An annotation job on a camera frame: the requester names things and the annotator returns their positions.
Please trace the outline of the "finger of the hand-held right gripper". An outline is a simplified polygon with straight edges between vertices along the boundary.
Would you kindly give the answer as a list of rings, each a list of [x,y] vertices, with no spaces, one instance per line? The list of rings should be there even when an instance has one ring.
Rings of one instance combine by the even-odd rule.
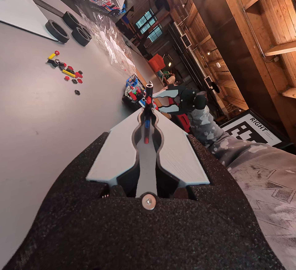
[[[167,113],[167,114],[181,114],[180,108],[177,104],[171,104],[169,106],[161,106],[159,107],[159,111],[161,113]]]
[[[179,94],[178,90],[162,90],[152,95],[153,98],[164,98],[164,97],[170,97],[175,98]]]

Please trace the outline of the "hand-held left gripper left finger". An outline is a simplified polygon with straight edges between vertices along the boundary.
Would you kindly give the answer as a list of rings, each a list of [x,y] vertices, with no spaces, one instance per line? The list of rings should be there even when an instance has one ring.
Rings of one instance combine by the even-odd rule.
[[[127,197],[136,197],[140,176],[137,143],[142,137],[141,108],[114,126],[108,133],[86,180],[119,185]]]

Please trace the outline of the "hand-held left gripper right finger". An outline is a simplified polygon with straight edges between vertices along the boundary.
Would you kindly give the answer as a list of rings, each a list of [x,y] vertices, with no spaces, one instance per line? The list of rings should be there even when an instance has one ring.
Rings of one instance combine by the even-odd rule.
[[[177,188],[210,184],[188,134],[156,110],[151,121],[158,197],[172,197]]]

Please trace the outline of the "black brick beam with pins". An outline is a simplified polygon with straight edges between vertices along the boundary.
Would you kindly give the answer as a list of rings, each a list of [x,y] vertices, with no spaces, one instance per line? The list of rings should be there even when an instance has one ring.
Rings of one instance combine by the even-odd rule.
[[[144,109],[144,143],[145,144],[149,143],[149,137],[150,137],[152,95],[153,95],[153,83],[150,81],[146,85],[146,95],[145,95],[145,109]]]

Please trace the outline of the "toy brick race car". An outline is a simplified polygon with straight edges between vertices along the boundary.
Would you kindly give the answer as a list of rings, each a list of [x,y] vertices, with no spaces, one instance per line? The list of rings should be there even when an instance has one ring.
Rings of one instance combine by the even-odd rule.
[[[136,74],[129,76],[126,80],[125,91],[122,102],[133,112],[144,108],[146,104],[146,89]]]

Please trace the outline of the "person's right forearm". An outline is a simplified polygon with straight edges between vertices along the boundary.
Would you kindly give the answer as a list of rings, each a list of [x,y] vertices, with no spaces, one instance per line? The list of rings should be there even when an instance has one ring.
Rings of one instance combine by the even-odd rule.
[[[195,138],[225,167],[237,166],[251,158],[252,154],[267,149],[267,145],[236,139],[224,132],[213,119],[208,106],[188,114]]]

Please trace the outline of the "grey desk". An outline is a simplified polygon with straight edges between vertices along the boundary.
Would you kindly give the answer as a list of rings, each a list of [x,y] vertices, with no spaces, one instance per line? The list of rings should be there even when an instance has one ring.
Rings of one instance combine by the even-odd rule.
[[[122,102],[127,76],[94,39],[83,47],[58,15],[66,44],[1,23],[1,269],[19,248],[54,181],[103,132],[131,114]],[[83,72],[64,80],[48,56]]]

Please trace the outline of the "orange plastic bin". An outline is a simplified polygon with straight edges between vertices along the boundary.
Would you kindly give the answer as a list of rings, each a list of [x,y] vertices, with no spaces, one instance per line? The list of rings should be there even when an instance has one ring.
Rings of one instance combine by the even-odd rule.
[[[149,65],[153,69],[154,72],[158,72],[166,67],[163,57],[159,54],[155,54],[149,61]]]

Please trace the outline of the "paned window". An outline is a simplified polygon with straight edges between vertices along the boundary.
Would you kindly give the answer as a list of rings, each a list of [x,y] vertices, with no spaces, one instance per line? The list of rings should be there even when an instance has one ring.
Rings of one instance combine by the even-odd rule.
[[[156,26],[148,35],[148,39],[150,39],[151,43],[156,41],[161,35],[163,34],[162,32],[162,26],[159,24]]]
[[[136,23],[135,26],[139,30],[147,31],[148,28],[155,23],[155,16],[153,10],[150,8]]]

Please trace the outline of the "black framed tag sign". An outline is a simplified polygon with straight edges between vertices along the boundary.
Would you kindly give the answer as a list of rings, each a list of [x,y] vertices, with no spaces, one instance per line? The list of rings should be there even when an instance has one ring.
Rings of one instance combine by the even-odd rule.
[[[244,111],[221,125],[220,128],[236,139],[264,143],[282,150],[294,144],[252,109]]]

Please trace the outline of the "heap of clear plastic bags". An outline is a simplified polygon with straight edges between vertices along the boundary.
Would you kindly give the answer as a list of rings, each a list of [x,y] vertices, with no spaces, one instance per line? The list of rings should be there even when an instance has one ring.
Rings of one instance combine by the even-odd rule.
[[[109,56],[110,65],[123,76],[139,76],[131,48],[126,44],[122,33],[108,16],[94,12],[90,8],[76,5],[86,27],[94,37],[98,48]]]

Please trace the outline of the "person's grey sweatshirt torso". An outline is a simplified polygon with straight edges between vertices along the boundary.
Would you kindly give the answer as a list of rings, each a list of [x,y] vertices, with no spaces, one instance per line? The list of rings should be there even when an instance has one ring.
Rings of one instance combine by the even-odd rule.
[[[248,199],[269,246],[286,269],[295,269],[295,155],[230,138],[212,153]]]

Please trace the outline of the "pile of small brick pieces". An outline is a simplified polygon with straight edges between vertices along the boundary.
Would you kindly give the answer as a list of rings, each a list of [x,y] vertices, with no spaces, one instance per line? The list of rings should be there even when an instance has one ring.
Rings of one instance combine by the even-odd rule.
[[[58,68],[64,75],[64,80],[73,84],[82,84],[83,72],[75,71],[72,66],[67,65],[65,62],[60,61],[57,57],[60,55],[58,50],[55,50],[47,58],[47,64],[51,65],[53,68]]]

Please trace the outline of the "wooden book stand white base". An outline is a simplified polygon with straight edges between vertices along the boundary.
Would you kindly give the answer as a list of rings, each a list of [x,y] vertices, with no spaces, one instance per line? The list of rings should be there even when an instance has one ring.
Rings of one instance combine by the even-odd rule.
[[[0,0],[0,21],[57,42],[46,29],[48,19],[33,0]]]

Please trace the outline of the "red frame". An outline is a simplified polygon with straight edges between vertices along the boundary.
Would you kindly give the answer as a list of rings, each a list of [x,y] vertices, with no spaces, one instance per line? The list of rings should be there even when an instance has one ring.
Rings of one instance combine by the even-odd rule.
[[[182,114],[182,115],[170,114],[170,116],[171,116],[171,121],[174,122],[177,126],[182,128],[186,133],[193,134],[187,114]]]

